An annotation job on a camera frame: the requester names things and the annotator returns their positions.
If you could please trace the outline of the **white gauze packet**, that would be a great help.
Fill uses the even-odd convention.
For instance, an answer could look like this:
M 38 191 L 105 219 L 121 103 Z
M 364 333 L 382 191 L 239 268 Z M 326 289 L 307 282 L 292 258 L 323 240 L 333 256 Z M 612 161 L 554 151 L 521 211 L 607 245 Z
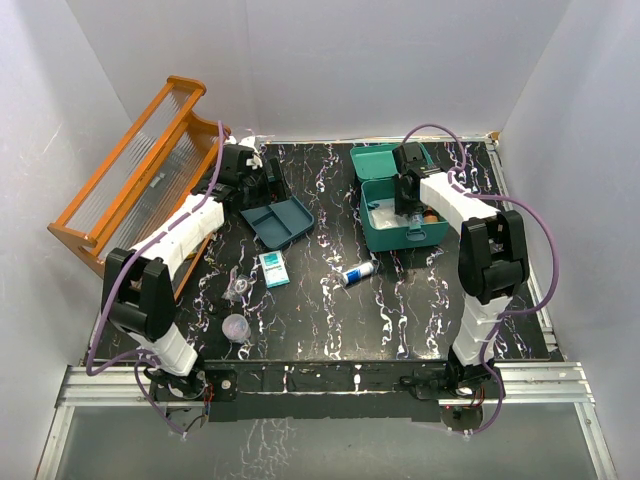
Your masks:
M 369 221 L 378 230 L 397 228 L 400 226 L 395 214 L 393 199 L 381 199 L 367 204 Z

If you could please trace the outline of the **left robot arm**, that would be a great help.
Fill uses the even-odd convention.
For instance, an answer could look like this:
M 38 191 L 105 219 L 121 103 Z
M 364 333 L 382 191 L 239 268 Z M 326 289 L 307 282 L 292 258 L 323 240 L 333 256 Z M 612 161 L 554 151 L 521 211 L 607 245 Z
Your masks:
M 175 323 L 175 274 L 223 225 L 226 212 L 266 206 L 289 194 L 276 159 L 265 160 L 246 145 L 224 144 L 168 220 L 136 245 L 109 252 L 97 329 L 111 324 L 135 340 L 130 354 L 145 362 L 152 381 L 186 399 L 200 396 L 207 376 L 202 358 Z

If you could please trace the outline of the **clear bag blue bandages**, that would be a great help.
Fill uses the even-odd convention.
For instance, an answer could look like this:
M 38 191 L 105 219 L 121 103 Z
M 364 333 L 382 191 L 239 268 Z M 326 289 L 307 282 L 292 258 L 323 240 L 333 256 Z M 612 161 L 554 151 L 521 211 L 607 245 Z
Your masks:
M 407 228 L 410 231 L 420 231 L 423 225 L 423 215 L 421 213 L 406 214 L 404 216 Z

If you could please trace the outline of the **blue divided tray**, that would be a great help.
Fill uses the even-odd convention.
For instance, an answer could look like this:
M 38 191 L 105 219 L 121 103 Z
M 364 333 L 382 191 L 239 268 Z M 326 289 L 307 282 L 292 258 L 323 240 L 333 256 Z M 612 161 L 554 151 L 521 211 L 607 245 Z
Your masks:
M 265 247 L 271 250 L 287 246 L 311 230 L 315 224 L 314 216 L 295 196 L 243 210 L 241 215 Z

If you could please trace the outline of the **small clear bag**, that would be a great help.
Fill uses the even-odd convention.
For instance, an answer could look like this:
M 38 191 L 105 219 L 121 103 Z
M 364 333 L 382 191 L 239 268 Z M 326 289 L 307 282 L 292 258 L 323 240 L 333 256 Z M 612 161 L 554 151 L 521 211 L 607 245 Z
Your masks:
M 239 273 L 239 267 L 234 266 L 229 274 L 229 282 L 221 298 L 231 303 L 239 302 L 249 289 L 250 280 Z

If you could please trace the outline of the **brown medicine bottle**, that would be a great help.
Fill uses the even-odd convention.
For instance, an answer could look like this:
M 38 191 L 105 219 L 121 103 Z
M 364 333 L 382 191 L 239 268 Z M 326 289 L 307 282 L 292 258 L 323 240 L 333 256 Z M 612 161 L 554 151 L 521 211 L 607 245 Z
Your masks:
M 431 208 L 427 208 L 423 214 L 423 221 L 425 224 L 438 223 L 440 221 L 437 213 Z

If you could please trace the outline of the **white blue tube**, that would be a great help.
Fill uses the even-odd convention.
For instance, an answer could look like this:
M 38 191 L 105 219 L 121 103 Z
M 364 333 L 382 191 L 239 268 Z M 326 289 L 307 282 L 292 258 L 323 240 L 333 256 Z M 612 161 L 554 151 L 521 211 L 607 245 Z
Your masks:
M 343 287 L 349 287 L 373 275 L 377 267 L 377 260 L 368 260 L 342 272 L 339 276 L 339 281 Z

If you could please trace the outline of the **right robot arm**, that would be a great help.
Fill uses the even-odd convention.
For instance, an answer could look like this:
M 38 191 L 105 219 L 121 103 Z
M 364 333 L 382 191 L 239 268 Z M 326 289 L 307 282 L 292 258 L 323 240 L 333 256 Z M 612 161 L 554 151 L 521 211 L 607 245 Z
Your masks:
M 436 212 L 459 234 L 458 277 L 464 291 L 459 332 L 440 385 L 466 397 L 493 376 L 493 345 L 501 315 L 529 278 L 524 220 L 500 211 L 430 163 L 417 142 L 392 150 L 398 215 Z

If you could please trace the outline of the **green medicine box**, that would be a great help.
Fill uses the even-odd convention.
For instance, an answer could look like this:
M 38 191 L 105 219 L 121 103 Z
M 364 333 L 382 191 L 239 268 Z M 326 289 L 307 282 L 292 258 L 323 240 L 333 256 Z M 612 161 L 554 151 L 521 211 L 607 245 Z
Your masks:
M 414 249 L 439 244 L 449 224 L 439 217 L 438 223 L 425 224 L 420 231 L 410 231 L 404 216 L 398 216 L 400 226 L 378 230 L 368 215 L 367 204 L 381 199 L 394 200 L 393 177 L 398 173 L 392 151 L 397 144 L 356 146 L 350 151 L 356 178 L 360 186 L 359 214 L 366 246 L 371 252 Z

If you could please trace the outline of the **teal white wipe packet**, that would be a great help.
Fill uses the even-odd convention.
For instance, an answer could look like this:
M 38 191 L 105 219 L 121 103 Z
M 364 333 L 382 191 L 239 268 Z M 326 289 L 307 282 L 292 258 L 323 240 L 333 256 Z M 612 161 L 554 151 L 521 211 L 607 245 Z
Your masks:
M 290 282 L 285 262 L 280 251 L 260 254 L 259 260 L 267 288 L 286 285 Z

